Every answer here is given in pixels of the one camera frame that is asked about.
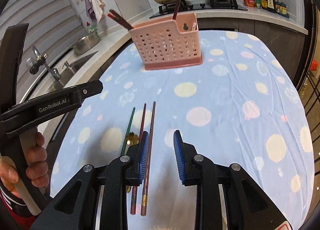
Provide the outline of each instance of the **sink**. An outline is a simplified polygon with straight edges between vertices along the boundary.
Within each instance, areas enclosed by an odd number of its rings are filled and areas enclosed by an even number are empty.
[[[60,74],[61,79],[59,81],[53,82],[46,93],[50,93],[50,92],[64,88],[65,85],[70,81],[70,79],[77,73],[77,71],[96,53],[97,51],[71,63],[70,64],[71,68],[63,70],[62,73]]]

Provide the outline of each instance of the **gray roller blind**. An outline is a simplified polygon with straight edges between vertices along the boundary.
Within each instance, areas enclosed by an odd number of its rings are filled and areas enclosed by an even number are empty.
[[[36,45],[40,53],[47,53],[47,62],[50,63],[68,45],[85,34],[69,0],[9,0],[0,15],[0,39],[7,27],[18,23],[29,23],[29,28],[19,68],[17,100],[37,77],[31,75],[26,66],[26,60],[33,56],[32,45]]]

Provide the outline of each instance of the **white towel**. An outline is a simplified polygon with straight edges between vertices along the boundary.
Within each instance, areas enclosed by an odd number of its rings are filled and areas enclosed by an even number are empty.
[[[97,17],[97,21],[99,22],[104,18],[103,8],[105,7],[105,3],[102,0],[90,0],[92,4],[92,9]]]

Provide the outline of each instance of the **sleeve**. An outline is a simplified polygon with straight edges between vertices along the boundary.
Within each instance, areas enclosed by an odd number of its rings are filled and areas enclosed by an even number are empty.
[[[24,201],[12,195],[0,180],[0,197],[11,217],[23,230],[29,230],[35,220],[35,217],[30,213]]]

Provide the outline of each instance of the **gas stove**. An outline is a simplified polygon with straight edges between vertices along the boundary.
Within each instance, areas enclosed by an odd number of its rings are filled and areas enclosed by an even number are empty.
[[[166,4],[159,6],[159,12],[150,17],[159,17],[167,14],[173,14],[175,4]],[[181,1],[179,12],[208,10],[208,9],[230,9],[247,11],[244,7],[237,4],[236,0],[210,0],[209,3],[191,4],[188,5],[184,0]]]

